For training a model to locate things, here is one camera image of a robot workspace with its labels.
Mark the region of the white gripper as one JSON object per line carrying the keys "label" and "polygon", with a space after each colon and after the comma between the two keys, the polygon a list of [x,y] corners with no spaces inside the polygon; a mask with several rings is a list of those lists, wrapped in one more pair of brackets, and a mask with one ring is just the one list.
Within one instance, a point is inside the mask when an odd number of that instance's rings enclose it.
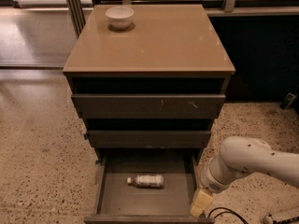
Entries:
{"label": "white gripper", "polygon": [[213,201],[212,193],[221,193],[230,187],[232,172],[220,157],[210,159],[200,172],[200,184],[193,195],[190,215],[199,217]]}

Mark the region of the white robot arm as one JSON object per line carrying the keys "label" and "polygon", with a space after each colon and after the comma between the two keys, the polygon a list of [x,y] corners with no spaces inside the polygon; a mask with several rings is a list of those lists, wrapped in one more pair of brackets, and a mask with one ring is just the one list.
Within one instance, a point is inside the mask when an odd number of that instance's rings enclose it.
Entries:
{"label": "white robot arm", "polygon": [[261,173],[299,188],[299,155],[272,149],[264,140],[242,136],[224,139],[216,157],[200,169],[200,186],[193,195],[190,215],[199,217],[213,194],[228,189],[237,179]]}

